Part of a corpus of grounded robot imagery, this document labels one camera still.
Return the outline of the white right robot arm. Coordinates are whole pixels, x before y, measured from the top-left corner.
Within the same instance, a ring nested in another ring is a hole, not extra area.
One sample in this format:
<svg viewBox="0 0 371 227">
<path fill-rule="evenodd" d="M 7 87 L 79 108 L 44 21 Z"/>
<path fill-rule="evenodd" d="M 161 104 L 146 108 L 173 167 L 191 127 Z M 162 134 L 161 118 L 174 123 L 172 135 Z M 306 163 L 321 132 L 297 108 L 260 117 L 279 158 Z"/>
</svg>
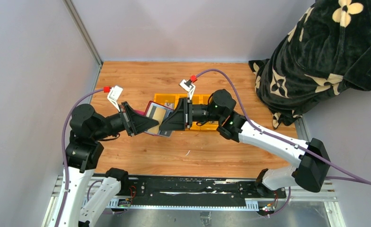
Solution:
<svg viewBox="0 0 371 227">
<path fill-rule="evenodd" d="M 264 149 L 290 165 L 278 169 L 263 169 L 253 189 L 260 197 L 275 190 L 299 186 L 309 192 L 319 192 L 330 166 L 322 141 L 294 139 L 266 129 L 234 111 L 236 101 L 225 90 L 211 94 L 206 105 L 194 105 L 189 98 L 180 98 L 175 110 L 160 125 L 162 131 L 184 131 L 195 123 L 217 122 L 217 131 L 227 140 Z"/>
</svg>

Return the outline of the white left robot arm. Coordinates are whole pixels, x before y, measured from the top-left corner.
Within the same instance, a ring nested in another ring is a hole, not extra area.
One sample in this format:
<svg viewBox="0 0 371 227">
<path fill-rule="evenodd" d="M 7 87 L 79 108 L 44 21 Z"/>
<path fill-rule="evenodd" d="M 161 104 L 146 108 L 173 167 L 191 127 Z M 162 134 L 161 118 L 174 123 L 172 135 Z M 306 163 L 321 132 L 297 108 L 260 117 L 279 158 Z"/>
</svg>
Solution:
<svg viewBox="0 0 371 227">
<path fill-rule="evenodd" d="M 115 195 L 136 195 L 127 171 L 110 168 L 94 195 L 83 204 L 88 184 L 104 150 L 101 143 L 123 131 L 135 136 L 158 125 L 158 121 L 133 110 L 127 102 L 119 112 L 103 117 L 90 104 L 74 107 L 70 120 L 70 142 L 63 147 L 66 158 L 63 186 L 49 222 L 51 227 L 93 227 Z"/>
</svg>

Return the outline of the beige striped credit card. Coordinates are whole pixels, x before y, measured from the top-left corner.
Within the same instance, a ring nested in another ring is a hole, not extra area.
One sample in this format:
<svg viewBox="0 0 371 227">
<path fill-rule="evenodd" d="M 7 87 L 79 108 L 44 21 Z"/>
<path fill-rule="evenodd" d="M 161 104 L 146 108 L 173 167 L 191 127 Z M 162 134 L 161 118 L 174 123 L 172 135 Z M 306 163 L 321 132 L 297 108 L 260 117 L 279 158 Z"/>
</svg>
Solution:
<svg viewBox="0 0 371 227">
<path fill-rule="evenodd" d="M 161 130 L 159 129 L 160 125 L 162 124 L 163 120 L 172 112 L 172 109 L 169 109 L 163 105 L 151 102 L 145 112 L 145 116 L 152 118 L 158 121 L 157 126 L 153 126 L 152 128 L 146 131 L 147 134 L 151 135 L 160 135 Z"/>
</svg>

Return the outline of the red leather card holder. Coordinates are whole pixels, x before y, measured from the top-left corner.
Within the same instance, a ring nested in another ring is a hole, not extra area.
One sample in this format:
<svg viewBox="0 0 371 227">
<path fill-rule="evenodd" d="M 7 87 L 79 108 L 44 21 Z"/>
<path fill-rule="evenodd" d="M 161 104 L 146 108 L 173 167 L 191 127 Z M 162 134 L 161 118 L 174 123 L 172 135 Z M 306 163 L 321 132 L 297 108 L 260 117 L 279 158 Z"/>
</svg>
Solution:
<svg viewBox="0 0 371 227">
<path fill-rule="evenodd" d="M 135 110 L 136 113 L 151 118 L 158 121 L 158 125 L 153 126 L 152 128 L 145 131 L 146 134 L 160 137 L 170 137 L 173 131 L 164 131 L 159 127 L 163 121 L 174 111 L 174 109 L 167 106 L 158 104 L 154 101 L 149 101 L 146 109 L 144 111 Z"/>
</svg>

